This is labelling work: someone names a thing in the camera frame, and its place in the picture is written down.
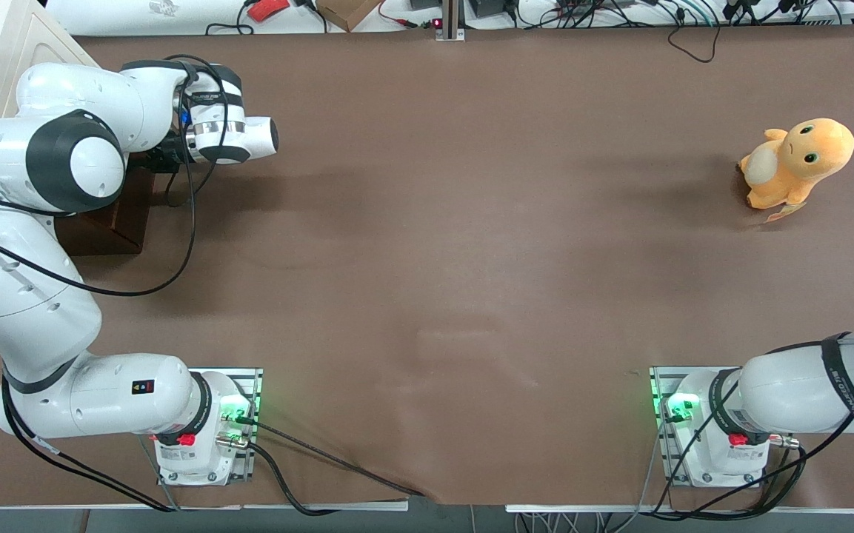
plush toy tag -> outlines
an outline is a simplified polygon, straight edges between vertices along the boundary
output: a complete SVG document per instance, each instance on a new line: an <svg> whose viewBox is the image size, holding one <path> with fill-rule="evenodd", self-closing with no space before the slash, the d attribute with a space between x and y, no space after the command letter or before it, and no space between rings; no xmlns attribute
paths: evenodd
<svg viewBox="0 0 854 533"><path fill-rule="evenodd" d="M792 215L796 210L802 209L803 207L805 207L805 202L802 202L801 204L792 204L791 206L783 206L779 212L774 212L772 215L769 215L769 218L766 218L766 221L763 222L763 224L776 222L776 220Z"/></svg>

white robotic arm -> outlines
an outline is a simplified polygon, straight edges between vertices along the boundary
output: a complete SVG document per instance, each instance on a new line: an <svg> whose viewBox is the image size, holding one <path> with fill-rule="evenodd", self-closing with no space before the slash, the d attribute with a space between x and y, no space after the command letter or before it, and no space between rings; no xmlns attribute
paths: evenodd
<svg viewBox="0 0 854 533"><path fill-rule="evenodd" d="M835 432L849 416L844 431L854 432L854 334L779 348L742 368L691 372L664 412L687 450L692 485L744 485L761 476L771 438Z"/></svg>
<svg viewBox="0 0 854 533"><path fill-rule="evenodd" d="M127 154L172 135L175 109L186 132L177 158L239 163L278 146L271 118L244 115L241 81L223 65L135 61L118 74L38 64L21 76L17 98L18 115L0 118L0 247L78 282L48 213L112 203ZM235 384L172 355L94 357L87 348L99 330L89 292L0 253L0 355L27 427L40 438L150 433L160 466L181 483L226 482L234 451L216 435L221 406L247 402ZM10 432L1 391L0 428Z"/></svg>

stuffed animal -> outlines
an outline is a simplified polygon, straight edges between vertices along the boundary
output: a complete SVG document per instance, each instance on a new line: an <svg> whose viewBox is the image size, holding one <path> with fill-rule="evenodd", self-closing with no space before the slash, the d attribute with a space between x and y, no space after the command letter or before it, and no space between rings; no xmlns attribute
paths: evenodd
<svg viewBox="0 0 854 533"><path fill-rule="evenodd" d="M816 183L844 168L854 152L854 136L831 118L805 121L788 132L766 130L765 135L766 142L746 155L739 169L752 189L746 202L756 209L785 203L782 216L800 208Z"/></svg>

red device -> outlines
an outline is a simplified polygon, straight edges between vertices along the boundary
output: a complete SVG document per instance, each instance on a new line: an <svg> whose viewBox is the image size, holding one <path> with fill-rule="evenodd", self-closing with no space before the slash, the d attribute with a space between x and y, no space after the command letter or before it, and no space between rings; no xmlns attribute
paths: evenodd
<svg viewBox="0 0 854 533"><path fill-rule="evenodd" d="M288 7L288 0L258 0L254 6L248 9L247 13L252 20L263 21L284 10L285 7Z"/></svg>

brown table surface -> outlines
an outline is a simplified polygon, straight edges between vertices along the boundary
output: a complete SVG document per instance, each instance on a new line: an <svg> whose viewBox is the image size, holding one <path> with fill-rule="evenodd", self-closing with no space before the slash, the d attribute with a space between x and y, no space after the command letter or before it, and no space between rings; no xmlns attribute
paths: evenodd
<svg viewBox="0 0 854 533"><path fill-rule="evenodd" d="M711 36L677 39L705 54ZM220 168L201 193L179 281L98 297L92 351L264 367L265 421L441 503L632 505L654 433L647 368L854 329L854 159L755 229L734 169L766 128L825 115L854 132L854 27L724 30L712 64L666 37L86 40L108 70L176 52L228 64L247 114L281 133L278 155ZM142 255L81 273L152 286L188 229L186 209L152 209ZM132 435L61 447L159 494ZM305 502L399 497L270 449ZM281 502L261 463L253 483L176 496ZM57 503L123 500L0 432L0 505ZM854 435L789 504L854 507Z"/></svg>

